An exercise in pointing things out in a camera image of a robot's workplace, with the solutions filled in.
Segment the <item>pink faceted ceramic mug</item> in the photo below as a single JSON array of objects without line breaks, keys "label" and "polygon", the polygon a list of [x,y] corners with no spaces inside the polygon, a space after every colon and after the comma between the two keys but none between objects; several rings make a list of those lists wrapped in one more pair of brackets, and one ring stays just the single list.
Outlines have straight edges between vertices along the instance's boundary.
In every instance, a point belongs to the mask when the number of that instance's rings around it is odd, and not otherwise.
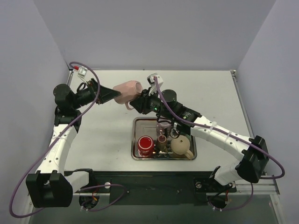
[{"label": "pink faceted ceramic mug", "polygon": [[129,106],[129,102],[141,95],[143,87],[140,82],[131,80],[114,86],[113,90],[121,93],[120,96],[114,99],[115,102],[120,105],[125,105],[128,110],[133,110],[134,108]]}]

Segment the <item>red ceramic mug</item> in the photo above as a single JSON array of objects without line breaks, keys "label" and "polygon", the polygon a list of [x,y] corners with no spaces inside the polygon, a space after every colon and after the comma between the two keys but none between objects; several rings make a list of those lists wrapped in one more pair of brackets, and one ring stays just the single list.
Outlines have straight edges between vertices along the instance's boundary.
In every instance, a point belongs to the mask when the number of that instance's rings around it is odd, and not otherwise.
[{"label": "red ceramic mug", "polygon": [[141,157],[149,157],[154,152],[154,140],[150,136],[142,136],[137,142],[138,153]]}]

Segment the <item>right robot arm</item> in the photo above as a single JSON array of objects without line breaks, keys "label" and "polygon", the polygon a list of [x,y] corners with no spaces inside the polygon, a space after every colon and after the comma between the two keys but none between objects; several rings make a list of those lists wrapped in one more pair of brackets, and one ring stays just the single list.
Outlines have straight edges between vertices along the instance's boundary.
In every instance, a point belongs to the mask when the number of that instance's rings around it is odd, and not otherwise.
[{"label": "right robot arm", "polygon": [[233,164],[214,169],[208,180],[212,190],[219,191],[241,179],[250,183],[259,182],[269,161],[264,138],[242,136],[221,127],[178,102],[173,90],[162,91],[162,96],[163,99],[160,99],[158,93],[149,95],[149,90],[143,90],[129,104],[140,114],[154,112],[158,118],[169,120],[177,132],[204,139],[236,158]]}]

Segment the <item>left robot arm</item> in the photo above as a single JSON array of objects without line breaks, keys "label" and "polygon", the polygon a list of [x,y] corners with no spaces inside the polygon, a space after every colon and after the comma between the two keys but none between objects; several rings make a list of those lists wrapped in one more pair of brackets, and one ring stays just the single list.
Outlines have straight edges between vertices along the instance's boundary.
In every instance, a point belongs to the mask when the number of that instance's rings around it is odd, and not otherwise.
[{"label": "left robot arm", "polygon": [[119,91],[98,85],[95,79],[81,83],[76,92],[66,84],[53,90],[55,110],[53,137],[50,150],[42,157],[36,172],[26,178],[26,186],[36,208],[68,207],[73,194],[83,189],[91,192],[96,179],[90,168],[78,168],[69,176],[64,175],[65,163],[82,120],[80,108],[95,102],[106,103],[121,95]]}]

